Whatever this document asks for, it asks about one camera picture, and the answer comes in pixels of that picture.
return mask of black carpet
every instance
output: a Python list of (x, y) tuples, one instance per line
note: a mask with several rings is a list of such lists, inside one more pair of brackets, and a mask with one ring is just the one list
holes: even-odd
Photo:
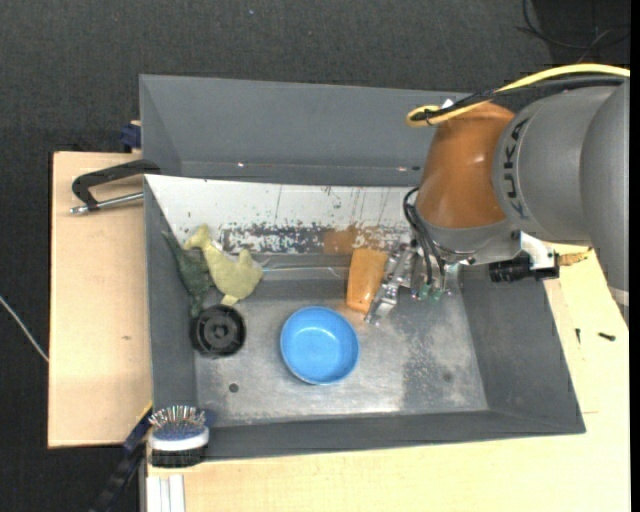
[[(46, 349), (49, 154), (121, 151), (139, 73), (475, 91), (580, 59), (628, 66), (630, 6), (534, 0), (536, 36), (514, 0), (4, 0), (0, 295)], [(0, 510), (86, 510), (120, 448), (48, 451), (47, 365), (2, 308), (0, 354)], [(119, 509), (136, 503), (131, 489)]]

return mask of wooden table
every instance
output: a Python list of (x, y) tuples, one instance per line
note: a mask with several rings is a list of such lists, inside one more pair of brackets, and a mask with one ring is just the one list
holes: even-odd
[[(54, 157), (51, 448), (121, 443), (151, 400), (142, 205), (68, 213), (75, 176), (136, 158)], [(630, 510), (629, 331), (595, 257), (546, 286), (586, 434), (207, 463), (182, 471), (187, 510)]]

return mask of brush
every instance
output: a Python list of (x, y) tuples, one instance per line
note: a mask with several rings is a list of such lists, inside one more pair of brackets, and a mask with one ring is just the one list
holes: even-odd
[(151, 464), (164, 467), (192, 466), (201, 461), (209, 442), (209, 427), (204, 410), (188, 405), (173, 405), (151, 415), (149, 436)]

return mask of clamp handle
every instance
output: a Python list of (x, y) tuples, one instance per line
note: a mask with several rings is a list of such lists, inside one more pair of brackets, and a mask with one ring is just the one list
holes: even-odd
[(91, 187), (102, 185), (104, 183), (110, 183), (115, 180), (128, 178), (129, 176), (135, 176), (136, 174), (161, 174), (160, 168), (151, 162), (150, 160), (135, 160), (122, 165), (116, 165), (107, 169), (101, 169), (99, 171), (90, 172), (78, 176), (71, 185), (71, 190), (80, 199), (85, 206), (78, 208), (72, 208), (71, 213), (84, 213), (99, 210), (102, 206), (108, 206), (108, 204), (117, 204), (124, 202), (125, 200), (139, 199), (140, 194), (132, 194), (131, 196), (124, 196), (122, 198), (111, 199), (100, 203), (90, 192)]

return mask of yellow cable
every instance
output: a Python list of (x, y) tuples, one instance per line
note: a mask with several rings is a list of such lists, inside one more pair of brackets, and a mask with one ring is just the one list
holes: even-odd
[[(521, 78), (520, 80), (516, 80), (515, 82), (511, 82), (510, 84), (500, 87), (496, 91), (500, 92), (500, 91), (507, 91), (509, 89), (517, 89), (519, 87), (526, 87), (527, 85), (531, 85), (536, 82), (540, 82), (542, 80), (547, 80), (549, 78), (553, 78), (556, 76), (569, 75), (573, 73), (603, 73), (608, 75), (617, 75), (624, 78), (629, 78), (631, 76), (631, 72), (628, 69), (619, 68), (617, 66), (608, 66), (606, 64), (572, 64), (569, 66), (560, 66), (557, 68), (546, 69), (545, 71), (540, 71), (539, 73), (534, 73), (533, 75), (529, 75), (525, 78)], [(448, 114), (434, 117), (429, 121), (413, 121), (411, 118), (414, 115), (424, 112), (425, 110), (430, 110), (430, 111), (440, 110), (440, 107), (438, 105), (424, 105), (422, 107), (413, 109), (411, 112), (409, 112), (406, 117), (406, 123), (407, 125), (414, 128), (438, 124), (443, 121), (452, 119), (453, 117), (459, 116), (464, 112), (469, 112), (470, 110), (473, 110), (474, 108), (482, 105), (483, 103), (488, 103), (489, 101), (491, 100), (480, 101), (478, 103), (474, 103), (473, 105), (468, 105), (466, 107), (453, 110)]]

